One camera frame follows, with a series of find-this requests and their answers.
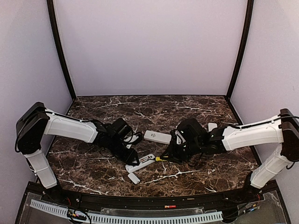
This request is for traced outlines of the white remote with battery bay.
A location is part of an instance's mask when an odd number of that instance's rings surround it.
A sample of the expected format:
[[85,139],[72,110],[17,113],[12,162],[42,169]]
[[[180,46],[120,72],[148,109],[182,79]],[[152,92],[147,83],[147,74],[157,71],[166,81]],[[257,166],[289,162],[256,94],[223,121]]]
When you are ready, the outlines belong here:
[[148,162],[146,162],[146,163],[141,163],[141,162],[140,162],[140,164],[137,165],[137,166],[126,165],[126,166],[125,166],[126,171],[127,171],[128,173],[133,173],[133,172],[135,172],[135,171],[137,171],[137,170],[140,170],[140,169],[142,169],[142,168],[144,168],[144,167],[146,167],[146,166],[148,166],[148,165],[150,165],[150,164],[156,162],[156,161],[153,160],[153,159],[155,158],[155,155],[153,155],[153,154],[149,154],[149,155],[147,155],[147,156],[149,156],[152,160],[151,160],[151,161],[148,161]]

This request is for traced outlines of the yellow handled screwdriver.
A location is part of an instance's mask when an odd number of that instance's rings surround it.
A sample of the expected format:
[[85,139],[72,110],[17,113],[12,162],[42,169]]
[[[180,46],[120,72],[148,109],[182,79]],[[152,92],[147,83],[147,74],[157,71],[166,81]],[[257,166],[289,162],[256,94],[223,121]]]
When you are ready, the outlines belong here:
[[170,159],[168,158],[168,156],[162,156],[162,157],[159,157],[159,156],[156,156],[154,159],[154,161],[170,161]]

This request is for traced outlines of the white battery cover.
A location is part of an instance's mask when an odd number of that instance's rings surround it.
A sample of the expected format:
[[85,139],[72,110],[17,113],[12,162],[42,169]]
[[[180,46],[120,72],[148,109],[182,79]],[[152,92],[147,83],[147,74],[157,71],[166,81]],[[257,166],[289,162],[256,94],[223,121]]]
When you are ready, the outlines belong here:
[[134,183],[138,184],[140,182],[140,179],[134,174],[134,173],[129,173],[128,178]]

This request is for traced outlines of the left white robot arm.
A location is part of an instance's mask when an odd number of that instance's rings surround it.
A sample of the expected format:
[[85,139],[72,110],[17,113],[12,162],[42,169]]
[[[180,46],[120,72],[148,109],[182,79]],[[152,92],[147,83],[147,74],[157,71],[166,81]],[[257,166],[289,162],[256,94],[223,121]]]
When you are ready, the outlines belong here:
[[42,102],[36,102],[16,123],[14,150],[26,158],[42,186],[48,189],[48,197],[55,203],[63,203],[66,193],[58,187],[59,181],[42,151],[44,136],[79,140],[107,149],[126,165],[140,164],[138,153],[132,145],[142,140],[142,133],[135,133],[123,118],[113,123],[76,119],[50,110]]

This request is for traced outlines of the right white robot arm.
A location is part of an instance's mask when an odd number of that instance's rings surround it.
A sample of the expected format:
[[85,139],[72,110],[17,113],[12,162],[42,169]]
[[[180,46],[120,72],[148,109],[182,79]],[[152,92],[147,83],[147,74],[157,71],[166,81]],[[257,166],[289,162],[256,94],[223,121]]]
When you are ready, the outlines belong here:
[[256,189],[263,188],[284,168],[299,161],[299,118],[288,109],[269,119],[241,126],[205,129],[196,119],[186,119],[171,131],[170,144],[160,159],[182,163],[196,154],[224,154],[272,143],[277,144],[274,152],[249,175],[248,185],[238,193],[238,198],[247,203],[256,196]]

